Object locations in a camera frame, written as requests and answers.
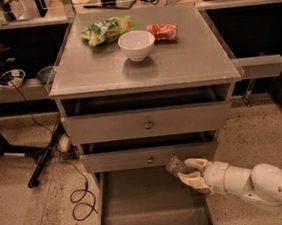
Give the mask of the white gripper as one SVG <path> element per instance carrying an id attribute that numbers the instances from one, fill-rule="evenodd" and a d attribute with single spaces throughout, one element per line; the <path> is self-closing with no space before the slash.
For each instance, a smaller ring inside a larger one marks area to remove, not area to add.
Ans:
<path id="1" fill-rule="evenodd" d="M 179 180 L 182 183 L 202 194 L 210 192 L 222 194 L 226 192 L 224 176 L 229 167 L 228 163 L 210 162 L 204 158 L 185 159 L 184 163 L 199 172 L 192 172 L 190 174 L 179 173 Z"/>

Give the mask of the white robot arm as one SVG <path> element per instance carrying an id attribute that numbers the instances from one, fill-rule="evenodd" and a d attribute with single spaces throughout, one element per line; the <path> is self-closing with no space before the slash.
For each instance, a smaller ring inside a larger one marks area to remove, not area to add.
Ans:
<path id="1" fill-rule="evenodd" d="M 276 166 L 262 163 L 247 169 L 204 158 L 182 163 L 179 180 L 201 193 L 233 194 L 260 209 L 282 209 L 282 169 Z"/>

